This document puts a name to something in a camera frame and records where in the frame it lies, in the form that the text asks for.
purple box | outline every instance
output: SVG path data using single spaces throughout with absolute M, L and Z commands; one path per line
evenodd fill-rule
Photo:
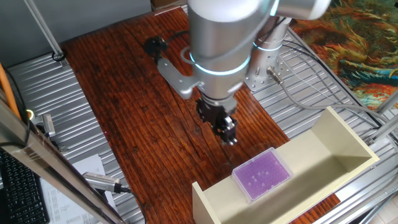
M 232 171 L 233 179 L 253 203 L 285 182 L 293 172 L 272 147 Z

black keyboard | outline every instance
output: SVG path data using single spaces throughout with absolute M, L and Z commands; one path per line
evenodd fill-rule
M 0 191 L 1 213 L 6 216 L 0 223 L 48 223 L 39 176 L 3 149 L 0 149 L 0 171 L 4 186 Z

patterned cloth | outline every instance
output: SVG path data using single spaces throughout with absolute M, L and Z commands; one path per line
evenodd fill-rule
M 321 19 L 291 25 L 372 110 L 398 89 L 396 2 L 332 0 Z

wood grain surface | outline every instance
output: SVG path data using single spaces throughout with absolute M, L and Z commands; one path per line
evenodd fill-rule
M 224 146 L 195 111 L 194 92 L 183 100 L 167 84 L 142 45 L 187 30 L 181 8 L 146 14 L 70 40 L 63 47 L 132 191 L 145 205 L 148 223 L 194 223 L 192 186 L 203 190 L 269 147 L 289 139 L 244 86 L 236 94 L 238 144 Z M 191 74 L 175 39 L 164 53 L 184 75 Z M 332 195 L 294 223 L 310 223 L 333 208 Z

metal rod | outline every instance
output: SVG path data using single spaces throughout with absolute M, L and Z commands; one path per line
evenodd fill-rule
M 394 197 L 395 194 L 392 194 L 389 198 L 381 201 L 378 205 L 376 205 L 368 215 L 365 216 L 363 220 L 359 224 L 368 224 Z
M 0 101 L 0 142 L 23 144 L 26 125 L 8 106 Z M 85 180 L 83 176 L 54 148 L 40 131 L 30 131 L 27 147 L 4 146 L 10 155 L 21 161 L 61 193 L 102 223 L 124 223 L 120 215 Z
M 390 134 L 396 127 L 398 127 L 398 115 L 395 115 L 391 120 L 389 120 L 386 124 L 381 126 L 375 133 L 373 133 L 369 139 L 370 141 L 376 142 L 379 139 L 383 139 L 388 134 Z
M 33 0 L 24 0 L 26 6 L 29 8 L 30 13 L 32 13 L 33 17 L 35 18 L 37 24 L 39 25 L 40 29 L 42 30 L 45 38 L 51 45 L 52 50 L 55 52 L 55 56 L 58 58 L 63 57 L 63 52 L 58 45 L 55 37 L 52 35 L 47 23 L 44 21 L 42 14 L 40 13 L 39 9 L 37 8 L 35 2 Z
M 376 109 L 376 112 L 383 114 L 387 110 L 391 109 L 396 103 L 398 103 L 398 90 L 396 90 L 390 97 L 380 104 L 380 106 Z

